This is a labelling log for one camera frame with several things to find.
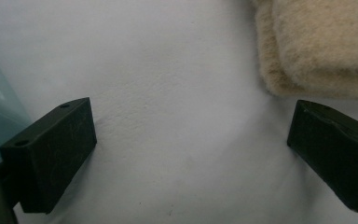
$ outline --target screw hole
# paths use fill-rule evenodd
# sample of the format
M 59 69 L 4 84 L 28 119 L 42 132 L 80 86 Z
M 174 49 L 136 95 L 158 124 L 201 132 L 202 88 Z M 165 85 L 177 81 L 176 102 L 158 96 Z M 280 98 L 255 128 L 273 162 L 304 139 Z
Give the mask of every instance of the screw hole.
M 28 140 L 22 140 L 22 141 L 20 141 L 20 142 L 17 142 L 16 144 L 14 144 L 14 146 L 16 146 L 16 147 L 22 147 L 22 146 L 27 145 L 28 143 L 30 143 L 30 141 L 28 141 Z

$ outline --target towel fold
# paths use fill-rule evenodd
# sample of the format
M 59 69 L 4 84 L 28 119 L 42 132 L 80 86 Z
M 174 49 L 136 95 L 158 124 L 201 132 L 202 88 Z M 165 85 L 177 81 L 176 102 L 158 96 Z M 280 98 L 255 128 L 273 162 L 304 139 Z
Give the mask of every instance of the towel fold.
M 277 95 L 358 98 L 358 0 L 254 0 L 260 74 Z

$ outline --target folded towel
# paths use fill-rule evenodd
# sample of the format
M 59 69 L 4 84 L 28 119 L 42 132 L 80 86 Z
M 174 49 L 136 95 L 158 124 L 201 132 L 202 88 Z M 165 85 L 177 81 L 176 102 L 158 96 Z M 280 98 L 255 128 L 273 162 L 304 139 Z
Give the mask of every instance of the folded towel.
M 254 0 L 260 74 L 277 95 L 358 98 L 358 0 Z

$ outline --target white tablecloth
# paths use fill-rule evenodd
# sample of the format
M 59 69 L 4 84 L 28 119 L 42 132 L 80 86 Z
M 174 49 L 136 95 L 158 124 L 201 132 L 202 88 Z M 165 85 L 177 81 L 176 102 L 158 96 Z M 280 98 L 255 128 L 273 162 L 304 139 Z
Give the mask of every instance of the white tablecloth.
M 285 144 L 246 0 L 0 0 L 0 67 L 33 120 L 89 96 L 98 145 L 35 223 L 358 223 Z M 312 101 L 358 119 L 358 101 Z

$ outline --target fuzzy fabric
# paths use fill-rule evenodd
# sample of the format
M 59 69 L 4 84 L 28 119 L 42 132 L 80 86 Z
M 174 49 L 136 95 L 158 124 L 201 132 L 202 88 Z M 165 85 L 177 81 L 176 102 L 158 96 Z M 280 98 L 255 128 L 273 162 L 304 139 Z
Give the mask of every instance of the fuzzy fabric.
M 358 0 L 254 0 L 260 74 L 277 95 L 358 98 Z

